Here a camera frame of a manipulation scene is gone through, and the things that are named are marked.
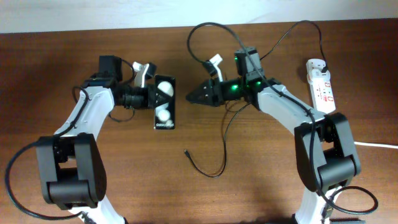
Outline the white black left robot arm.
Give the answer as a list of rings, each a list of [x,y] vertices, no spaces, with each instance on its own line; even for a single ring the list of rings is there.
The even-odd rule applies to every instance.
[[[96,139],[116,106],[153,109],[154,129],[174,129],[176,80],[156,74],[153,63],[130,65],[123,81],[124,60],[99,57],[99,69],[80,87],[68,119],[53,136],[41,137],[36,148],[44,200],[84,222],[126,223],[106,196],[107,177]]]

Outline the black smartphone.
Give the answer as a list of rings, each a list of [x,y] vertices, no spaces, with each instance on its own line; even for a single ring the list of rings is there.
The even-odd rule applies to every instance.
[[[175,129],[175,78],[155,76],[154,129]]]

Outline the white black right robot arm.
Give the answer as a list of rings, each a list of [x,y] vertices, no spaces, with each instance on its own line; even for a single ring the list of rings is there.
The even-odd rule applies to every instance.
[[[202,65],[212,78],[190,92],[186,99],[195,104],[218,107],[240,98],[257,110],[272,116],[295,139],[296,166],[305,186],[299,209],[290,223],[331,223],[333,211],[359,215],[342,208],[335,200],[361,172],[353,135],[341,113],[326,114],[305,104],[275,79],[266,78],[254,47],[234,53],[238,78],[224,80],[219,55]]]

